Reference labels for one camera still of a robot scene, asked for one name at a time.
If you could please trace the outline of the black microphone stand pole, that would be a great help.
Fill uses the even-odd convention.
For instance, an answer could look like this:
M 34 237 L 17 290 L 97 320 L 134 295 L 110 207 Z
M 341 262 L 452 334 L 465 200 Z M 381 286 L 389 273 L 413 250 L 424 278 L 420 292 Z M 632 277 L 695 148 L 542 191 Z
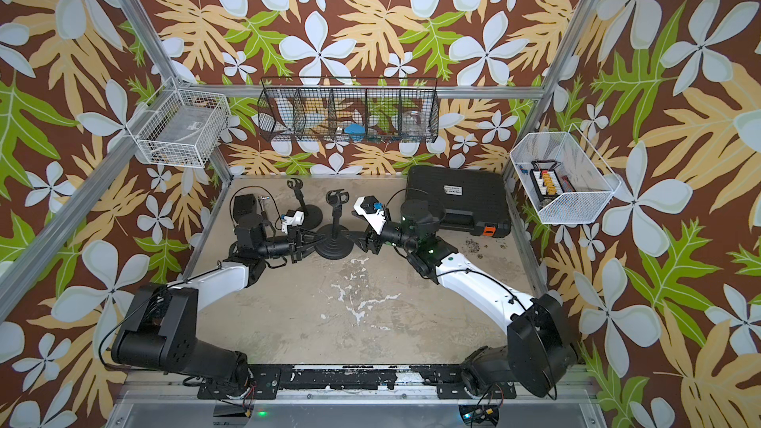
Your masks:
M 299 203 L 299 210 L 304 215 L 307 215 L 308 210 L 306 208 L 306 203 L 305 203 L 304 195 L 302 191 L 304 182 L 300 178 L 290 178 L 287 181 L 287 186 L 293 191 L 294 197 Z

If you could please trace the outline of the black round stand base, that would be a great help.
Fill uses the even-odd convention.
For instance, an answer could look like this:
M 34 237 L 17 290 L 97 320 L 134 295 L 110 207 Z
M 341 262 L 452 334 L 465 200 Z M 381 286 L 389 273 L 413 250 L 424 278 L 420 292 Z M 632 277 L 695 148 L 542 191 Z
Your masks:
M 322 224 L 323 212 L 320 207 L 313 204 L 305 204 L 300 211 L 303 213 L 302 228 L 314 230 Z

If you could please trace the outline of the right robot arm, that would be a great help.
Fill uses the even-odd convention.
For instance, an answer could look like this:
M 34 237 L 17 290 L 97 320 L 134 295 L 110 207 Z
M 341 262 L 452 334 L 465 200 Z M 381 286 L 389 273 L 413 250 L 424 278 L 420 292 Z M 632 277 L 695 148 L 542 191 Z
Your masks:
M 479 269 L 438 236 L 445 210 L 437 202 L 406 200 L 398 222 L 374 196 L 358 198 L 353 212 L 368 224 L 355 241 L 362 251 L 377 254 L 384 246 L 400 251 L 422 279 L 459 294 L 505 333 L 505 346 L 479 348 L 461 364 L 460 377 L 469 394 L 483 396 L 517 382 L 534 396 L 556 396 L 557 382 L 579 358 L 556 297 L 532 296 Z

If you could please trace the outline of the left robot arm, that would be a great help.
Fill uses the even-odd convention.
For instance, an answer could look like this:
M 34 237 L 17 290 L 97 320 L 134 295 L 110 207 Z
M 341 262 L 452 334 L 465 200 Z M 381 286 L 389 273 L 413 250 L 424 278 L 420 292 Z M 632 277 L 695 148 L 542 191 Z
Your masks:
M 141 287 L 111 346 L 112 360 L 141 370 L 201 380 L 201 394 L 240 399 L 254 389 L 245 354 L 197 338 L 200 310 L 258 282 L 271 261 L 298 263 L 325 238 L 301 226 L 303 214 L 283 217 L 283 235 L 267 234 L 267 221 L 256 211 L 233 219 L 236 241 L 216 269 L 171 285 Z

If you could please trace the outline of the small black box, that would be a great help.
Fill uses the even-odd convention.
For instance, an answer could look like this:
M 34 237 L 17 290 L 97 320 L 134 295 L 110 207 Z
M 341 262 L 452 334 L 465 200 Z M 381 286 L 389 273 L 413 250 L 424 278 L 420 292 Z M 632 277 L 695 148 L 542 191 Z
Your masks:
M 257 198 L 254 194 L 236 195 L 232 200 L 231 216 L 240 225 L 257 215 Z

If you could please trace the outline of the black plastic tool case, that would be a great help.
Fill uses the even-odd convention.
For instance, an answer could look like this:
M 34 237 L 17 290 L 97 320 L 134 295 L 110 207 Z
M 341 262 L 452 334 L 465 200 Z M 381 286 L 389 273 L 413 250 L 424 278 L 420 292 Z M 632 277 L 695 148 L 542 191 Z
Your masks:
M 511 233 L 507 191 L 500 174 L 414 166 L 407 174 L 405 197 L 440 202 L 445 212 L 442 229 L 491 238 Z

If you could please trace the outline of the blue object in basket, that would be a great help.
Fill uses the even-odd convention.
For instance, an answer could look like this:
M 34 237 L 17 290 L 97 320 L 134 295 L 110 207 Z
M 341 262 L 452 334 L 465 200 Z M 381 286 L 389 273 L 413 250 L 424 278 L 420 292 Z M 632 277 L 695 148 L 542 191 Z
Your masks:
M 366 128 L 360 124 L 350 124 L 344 128 L 344 132 L 349 136 L 360 137 L 366 135 Z

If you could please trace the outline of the screw bit box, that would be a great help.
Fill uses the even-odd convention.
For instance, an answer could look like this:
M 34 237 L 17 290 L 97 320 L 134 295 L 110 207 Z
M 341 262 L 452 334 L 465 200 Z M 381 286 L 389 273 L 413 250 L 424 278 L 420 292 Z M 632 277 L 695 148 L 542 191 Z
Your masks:
M 562 174 L 561 166 L 558 160 L 533 160 L 530 163 L 529 174 L 541 201 L 552 201 L 565 193 L 576 191 L 570 178 Z

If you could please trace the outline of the white mesh basket right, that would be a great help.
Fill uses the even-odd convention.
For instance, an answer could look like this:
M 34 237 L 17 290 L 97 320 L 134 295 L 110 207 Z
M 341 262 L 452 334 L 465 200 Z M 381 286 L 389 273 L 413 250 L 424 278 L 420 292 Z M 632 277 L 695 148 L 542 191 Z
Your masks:
M 533 132 L 509 153 L 541 223 L 595 223 L 620 189 L 621 179 L 577 126 Z

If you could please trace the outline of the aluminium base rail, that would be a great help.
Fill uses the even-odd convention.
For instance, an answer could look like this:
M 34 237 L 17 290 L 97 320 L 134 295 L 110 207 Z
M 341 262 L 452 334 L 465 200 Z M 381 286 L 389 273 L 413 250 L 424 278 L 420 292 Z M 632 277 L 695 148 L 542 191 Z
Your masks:
M 244 399 L 216 400 L 183 376 L 126 384 L 110 427 L 604 427 L 590 376 L 572 368 L 548 396 L 515 380 L 470 394 L 458 366 L 261 365 Z

